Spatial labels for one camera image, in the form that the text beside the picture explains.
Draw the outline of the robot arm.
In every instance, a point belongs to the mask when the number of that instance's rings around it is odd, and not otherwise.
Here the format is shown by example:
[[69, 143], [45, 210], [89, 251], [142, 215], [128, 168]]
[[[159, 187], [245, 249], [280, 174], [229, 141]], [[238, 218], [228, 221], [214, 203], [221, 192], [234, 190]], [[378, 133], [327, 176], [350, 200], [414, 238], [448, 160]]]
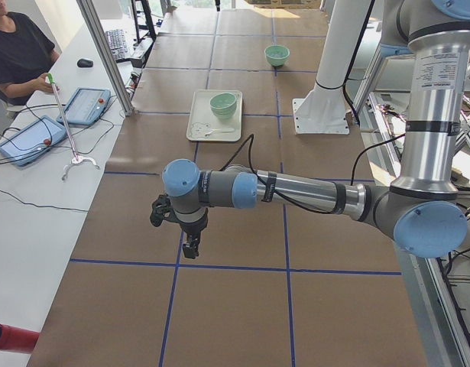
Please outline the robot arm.
[[195, 258], [209, 208], [281, 201], [365, 222], [420, 258], [458, 248], [468, 222], [455, 203], [451, 169], [470, 53], [470, 1], [388, 1], [381, 45], [415, 56], [400, 173], [389, 187], [344, 185], [232, 163], [202, 171], [177, 159], [164, 168], [165, 192], [152, 205], [151, 224], [177, 223], [186, 233], [185, 257]]

